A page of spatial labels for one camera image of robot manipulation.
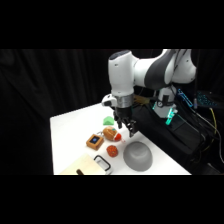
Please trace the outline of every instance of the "green light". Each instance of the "green light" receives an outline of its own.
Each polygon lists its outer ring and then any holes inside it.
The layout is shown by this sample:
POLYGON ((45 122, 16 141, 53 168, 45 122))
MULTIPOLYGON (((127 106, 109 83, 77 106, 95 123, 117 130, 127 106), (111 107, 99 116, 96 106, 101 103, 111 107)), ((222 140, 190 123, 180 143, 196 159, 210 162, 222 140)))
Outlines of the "green light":
POLYGON ((169 118, 169 119, 166 121, 166 125, 170 125, 171 121, 172 121, 172 118, 169 118))
POLYGON ((156 103, 154 104, 154 107, 152 109, 155 110, 155 108, 156 108, 156 103))
POLYGON ((167 116, 167 121, 166 121, 166 125, 170 125, 170 123, 171 123, 171 121, 172 121, 172 119, 173 119, 173 117, 174 117, 174 112, 173 112, 173 108, 171 108, 170 109, 170 111, 169 111, 169 114, 168 114, 168 116, 167 116))

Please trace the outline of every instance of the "red object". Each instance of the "red object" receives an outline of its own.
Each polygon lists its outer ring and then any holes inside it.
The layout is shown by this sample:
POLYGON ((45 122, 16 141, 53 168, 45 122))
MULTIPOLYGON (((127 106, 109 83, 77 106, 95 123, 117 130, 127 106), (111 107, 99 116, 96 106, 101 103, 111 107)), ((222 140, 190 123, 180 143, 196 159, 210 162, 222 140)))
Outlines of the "red object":
POLYGON ((114 141, 120 141, 121 140, 121 134, 117 134, 117 136, 114 138, 114 141))
POLYGON ((110 157, 114 158, 118 155, 118 150, 117 150, 117 147, 116 146, 109 146, 107 148, 107 153, 109 154, 110 157))

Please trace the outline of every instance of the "green toy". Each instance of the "green toy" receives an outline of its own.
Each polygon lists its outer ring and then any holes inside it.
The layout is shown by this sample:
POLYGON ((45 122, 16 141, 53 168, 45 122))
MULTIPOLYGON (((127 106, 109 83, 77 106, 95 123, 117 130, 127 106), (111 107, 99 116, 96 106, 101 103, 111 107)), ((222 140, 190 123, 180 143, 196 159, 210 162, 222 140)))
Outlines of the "green toy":
POLYGON ((103 120, 103 125, 114 125, 114 119, 112 117, 106 117, 103 120))

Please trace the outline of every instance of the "wooden block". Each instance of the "wooden block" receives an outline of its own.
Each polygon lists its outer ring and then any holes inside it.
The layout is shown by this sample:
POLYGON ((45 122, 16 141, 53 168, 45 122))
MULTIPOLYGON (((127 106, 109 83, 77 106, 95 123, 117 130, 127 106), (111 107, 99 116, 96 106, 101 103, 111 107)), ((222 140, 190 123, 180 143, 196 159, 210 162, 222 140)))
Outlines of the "wooden block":
POLYGON ((104 138, 98 135, 92 135, 91 138, 86 142, 86 145, 96 151, 99 150, 100 146, 104 143, 104 138))
POLYGON ((84 154, 60 175, 106 175, 106 171, 88 154, 84 154))

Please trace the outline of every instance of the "small box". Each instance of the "small box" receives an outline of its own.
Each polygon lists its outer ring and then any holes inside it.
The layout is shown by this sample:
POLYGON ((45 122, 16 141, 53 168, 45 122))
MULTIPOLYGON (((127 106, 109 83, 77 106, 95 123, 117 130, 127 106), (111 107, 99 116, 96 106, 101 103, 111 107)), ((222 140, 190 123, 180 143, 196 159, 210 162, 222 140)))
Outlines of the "small box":
POLYGON ((86 142, 86 145, 96 151, 99 150, 100 146, 104 143, 104 138, 98 135, 92 135, 91 138, 86 142))

